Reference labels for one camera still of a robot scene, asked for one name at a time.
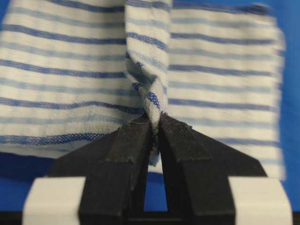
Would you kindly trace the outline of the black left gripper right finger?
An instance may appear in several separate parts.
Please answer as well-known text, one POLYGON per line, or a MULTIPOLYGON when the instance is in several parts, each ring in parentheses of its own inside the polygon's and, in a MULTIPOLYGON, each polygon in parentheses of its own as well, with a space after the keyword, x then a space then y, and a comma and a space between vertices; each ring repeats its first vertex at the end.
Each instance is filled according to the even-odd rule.
POLYGON ((291 225, 293 212, 261 163, 162 114, 159 149, 168 214, 182 225, 291 225))

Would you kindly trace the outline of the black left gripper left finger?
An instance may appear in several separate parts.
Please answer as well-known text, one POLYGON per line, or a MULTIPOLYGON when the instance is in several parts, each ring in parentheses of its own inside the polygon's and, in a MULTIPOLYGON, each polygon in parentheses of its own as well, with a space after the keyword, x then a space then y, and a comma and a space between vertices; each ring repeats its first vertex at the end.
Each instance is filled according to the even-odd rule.
POLYGON ((152 134, 143 115, 58 159, 34 180, 24 225, 121 225, 143 211, 152 134))

